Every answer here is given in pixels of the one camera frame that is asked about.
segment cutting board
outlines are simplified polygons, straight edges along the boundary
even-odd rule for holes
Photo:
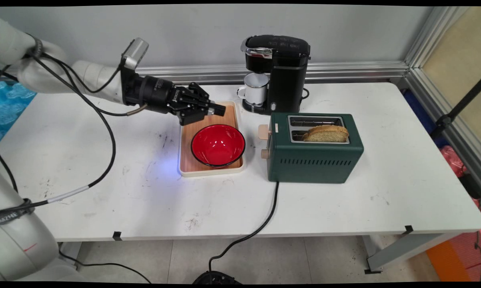
[[[218,102],[217,104],[226,106],[224,116],[205,116],[204,120],[182,126],[182,129],[180,130],[180,157],[178,161],[178,169],[183,177],[238,173],[244,169],[246,162],[244,155],[228,166],[216,168],[201,164],[196,158],[194,158],[191,152],[191,142],[193,137],[198,131],[206,126],[213,124],[226,124],[238,129],[238,115],[235,108],[235,102],[227,101]]]

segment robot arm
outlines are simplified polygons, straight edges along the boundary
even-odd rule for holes
[[[171,81],[140,77],[135,69],[146,53],[148,44],[137,38],[122,54],[118,68],[79,60],[71,67],[89,90],[79,82],[83,93],[125,105],[147,105],[148,110],[176,115],[181,125],[202,120],[205,115],[224,116],[225,107],[209,100],[198,84],[177,87]],[[70,89],[26,54],[34,55],[69,82],[66,72],[50,57],[67,61],[65,52],[55,44],[41,41],[17,30],[0,19],[0,64],[19,63],[18,80],[39,93],[68,93]],[[0,174],[0,211],[19,206],[22,199]],[[32,209],[19,209],[0,215],[0,280],[15,280],[41,270],[57,256],[54,237]]]
[[[68,93],[67,86],[41,67],[32,58],[25,58],[25,54],[33,47],[61,61],[66,60],[66,54],[58,46],[41,41],[33,36],[17,30],[0,19],[0,64],[14,64],[20,61],[18,80],[26,88],[39,93]],[[100,97],[116,103],[133,106],[147,104],[148,110],[159,113],[171,113],[180,120],[180,125],[200,121],[205,115],[224,116],[225,107],[209,100],[209,95],[198,84],[191,83],[186,87],[177,87],[173,82],[146,76],[141,77],[135,69],[148,49],[148,43],[136,38],[122,54],[121,64],[117,73],[107,86],[97,92],[89,93],[76,81],[83,93]],[[59,76],[69,80],[61,67],[49,58],[41,58]],[[72,65],[73,70],[91,90],[102,87],[116,68],[105,67],[79,60]]]

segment red bowl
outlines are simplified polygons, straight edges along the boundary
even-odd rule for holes
[[[241,158],[246,141],[239,130],[230,125],[206,126],[192,138],[191,152],[199,162],[213,167],[232,164]]]

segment white table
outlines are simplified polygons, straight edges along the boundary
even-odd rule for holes
[[[216,102],[238,86],[204,86]],[[281,183],[265,237],[365,235],[371,270],[481,228],[481,214],[398,89],[390,83],[307,84],[302,112],[350,113],[365,151],[345,184]],[[121,106],[91,97],[100,108]],[[143,111],[106,116],[117,143],[109,175],[88,191],[36,208],[58,241],[239,237],[267,217],[268,182],[256,137],[269,117],[244,111],[246,169],[197,178],[178,173],[180,126],[172,115]],[[98,115],[75,94],[38,94],[0,143],[20,195],[32,201],[95,180],[111,144]],[[375,235],[413,232],[379,251]]]

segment black coffee maker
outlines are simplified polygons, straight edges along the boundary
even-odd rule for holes
[[[246,38],[240,50],[246,53],[246,68],[255,73],[270,73],[266,101],[253,106],[243,100],[244,109],[259,114],[299,112],[310,45],[304,40],[276,35]]]

